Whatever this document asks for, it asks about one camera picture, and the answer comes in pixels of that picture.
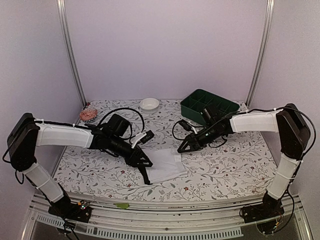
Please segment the floral pattern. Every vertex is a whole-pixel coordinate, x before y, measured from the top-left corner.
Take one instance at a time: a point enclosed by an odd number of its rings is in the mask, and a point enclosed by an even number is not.
[[[98,110],[94,123],[97,124],[106,113],[117,108],[139,109],[139,102],[93,101],[91,106]],[[238,104],[242,111],[247,109],[243,102]],[[121,110],[117,114],[132,122],[134,134],[141,131],[141,120],[136,113]],[[161,100],[157,113],[142,115],[145,129],[154,133],[154,138],[142,145],[142,149],[179,147],[181,142],[172,137],[174,123],[183,119],[179,100]],[[177,137],[183,138],[186,134],[179,125],[176,127]],[[213,145],[221,143],[222,140],[217,139]],[[225,145],[218,148],[207,146],[201,151],[184,153],[181,161],[188,177],[145,185],[138,169],[126,165],[123,158],[69,146],[54,178],[69,192],[98,197],[158,202],[206,201],[261,194],[273,179],[277,167],[260,132],[231,134]]]

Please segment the green object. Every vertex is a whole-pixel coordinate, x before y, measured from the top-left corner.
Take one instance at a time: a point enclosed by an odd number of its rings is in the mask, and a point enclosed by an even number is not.
[[[127,209],[130,206],[129,203],[114,203],[113,205],[120,209]]]
[[[206,106],[214,105],[221,117],[236,112],[240,106],[233,101],[215,95],[203,89],[197,89],[181,101],[181,115],[200,125],[206,125],[201,112]]]

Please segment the white towel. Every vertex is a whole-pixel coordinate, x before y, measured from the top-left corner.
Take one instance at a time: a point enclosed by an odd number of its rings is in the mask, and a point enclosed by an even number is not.
[[[152,167],[145,168],[150,183],[158,184],[188,176],[188,172],[181,162],[181,155],[177,153],[177,150],[166,148],[160,150],[144,149],[143,151],[153,163]]]

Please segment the green box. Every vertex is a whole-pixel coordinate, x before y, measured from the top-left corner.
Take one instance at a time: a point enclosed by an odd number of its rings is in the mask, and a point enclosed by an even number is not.
[[[236,112],[240,108],[238,104],[203,89],[197,89],[181,101],[181,115],[200,125],[206,125],[201,112],[206,106],[214,104],[221,117]]]

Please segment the white backdrop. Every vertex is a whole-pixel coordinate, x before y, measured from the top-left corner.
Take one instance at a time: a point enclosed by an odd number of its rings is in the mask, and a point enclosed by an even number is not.
[[[86,98],[245,100],[267,1],[66,0]]]

